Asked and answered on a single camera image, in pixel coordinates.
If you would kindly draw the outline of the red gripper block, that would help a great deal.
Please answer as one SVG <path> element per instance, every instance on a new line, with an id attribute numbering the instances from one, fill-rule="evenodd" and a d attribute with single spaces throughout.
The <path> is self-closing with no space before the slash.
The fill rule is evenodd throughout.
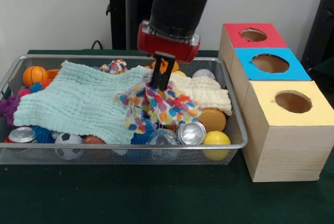
<path id="1" fill-rule="evenodd" d="M 137 47 L 138 50 L 153 55 L 156 60 L 150 87 L 166 90 L 175 60 L 190 63 L 199 50 L 200 36 L 195 33 L 186 39 L 165 37 L 152 29 L 148 20 L 143 20 L 138 29 Z M 163 60 L 166 60 L 168 64 L 166 71 L 161 73 Z"/>

